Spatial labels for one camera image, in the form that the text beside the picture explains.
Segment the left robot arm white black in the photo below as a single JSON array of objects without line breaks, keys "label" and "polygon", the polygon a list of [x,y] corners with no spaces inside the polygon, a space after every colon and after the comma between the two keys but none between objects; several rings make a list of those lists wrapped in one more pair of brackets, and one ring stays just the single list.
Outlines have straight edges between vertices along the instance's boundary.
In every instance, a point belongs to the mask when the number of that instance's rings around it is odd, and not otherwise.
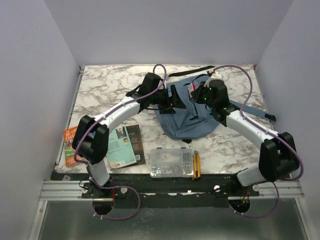
[{"label": "left robot arm white black", "polygon": [[80,156],[85,164],[89,178],[94,182],[93,191],[101,198],[111,191],[108,183],[110,175],[104,163],[109,150],[109,136],[120,124],[147,109],[157,105],[160,114],[175,114],[176,109],[185,109],[176,87],[165,86],[159,75],[148,72],[135,89],[109,110],[95,117],[84,115],[77,126],[72,140],[75,156]]}]

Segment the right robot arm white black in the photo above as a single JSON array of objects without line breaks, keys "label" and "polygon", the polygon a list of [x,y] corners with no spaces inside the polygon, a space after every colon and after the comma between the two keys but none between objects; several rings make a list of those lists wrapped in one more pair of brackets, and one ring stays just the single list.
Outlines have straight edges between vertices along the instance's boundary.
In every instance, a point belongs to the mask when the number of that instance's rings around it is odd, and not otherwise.
[{"label": "right robot arm white black", "polygon": [[258,164],[233,177],[230,191],[234,195],[243,195],[250,185],[283,180],[301,166],[293,136],[265,128],[246,116],[229,100],[223,80],[202,81],[190,95],[197,104],[206,105],[217,122],[238,132],[260,150]]}]

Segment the blue student backpack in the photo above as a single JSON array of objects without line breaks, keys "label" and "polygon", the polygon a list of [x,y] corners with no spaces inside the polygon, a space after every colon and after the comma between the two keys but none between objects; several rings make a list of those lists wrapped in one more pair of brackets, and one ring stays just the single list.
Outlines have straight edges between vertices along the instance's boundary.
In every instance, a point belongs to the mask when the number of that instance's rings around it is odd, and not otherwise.
[{"label": "blue student backpack", "polygon": [[158,110],[155,111],[163,132],[170,139],[190,143],[212,133],[220,124],[214,119],[207,105],[195,103],[188,91],[191,82],[194,82],[197,88],[201,82],[206,82],[209,78],[206,73],[167,84],[168,88],[175,85],[179,97],[186,106],[186,109],[175,108],[175,114],[160,114]]}]

